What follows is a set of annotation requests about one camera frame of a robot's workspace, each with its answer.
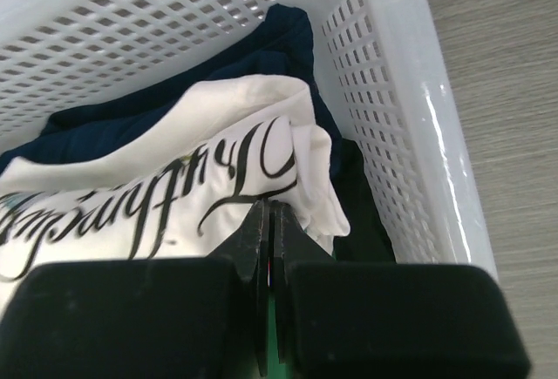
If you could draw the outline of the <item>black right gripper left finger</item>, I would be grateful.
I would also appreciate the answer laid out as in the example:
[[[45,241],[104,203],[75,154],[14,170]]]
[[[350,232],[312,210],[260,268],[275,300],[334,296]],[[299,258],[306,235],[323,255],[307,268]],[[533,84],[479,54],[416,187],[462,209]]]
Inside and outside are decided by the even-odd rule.
[[[268,373],[270,206],[204,257],[36,267],[1,321],[4,378]]]

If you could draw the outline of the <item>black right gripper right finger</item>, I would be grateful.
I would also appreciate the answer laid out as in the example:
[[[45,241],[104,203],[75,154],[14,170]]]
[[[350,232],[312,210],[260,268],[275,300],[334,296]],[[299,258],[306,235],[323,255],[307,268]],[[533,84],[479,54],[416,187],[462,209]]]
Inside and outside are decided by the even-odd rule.
[[[531,362],[492,275],[470,265],[335,260],[271,206],[279,360],[292,378],[525,378]]]

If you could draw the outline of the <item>white t shirt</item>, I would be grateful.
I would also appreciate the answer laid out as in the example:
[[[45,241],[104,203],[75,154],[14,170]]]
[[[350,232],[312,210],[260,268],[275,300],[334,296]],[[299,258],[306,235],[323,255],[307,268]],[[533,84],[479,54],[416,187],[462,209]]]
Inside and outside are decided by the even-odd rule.
[[[13,159],[1,176],[1,303],[47,263],[207,255],[258,200],[291,205],[331,251],[350,232],[330,181],[331,149],[305,82],[253,75],[192,86],[105,157]]]

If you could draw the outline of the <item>white plastic basket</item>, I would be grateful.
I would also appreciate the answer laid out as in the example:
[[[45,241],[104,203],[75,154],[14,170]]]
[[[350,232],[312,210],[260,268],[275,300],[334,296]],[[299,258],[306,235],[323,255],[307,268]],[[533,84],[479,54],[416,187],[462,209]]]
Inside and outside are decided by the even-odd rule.
[[[400,262],[496,273],[426,0],[1,0],[1,147],[46,118],[185,71],[248,35],[274,3],[304,10],[314,76],[358,142]]]

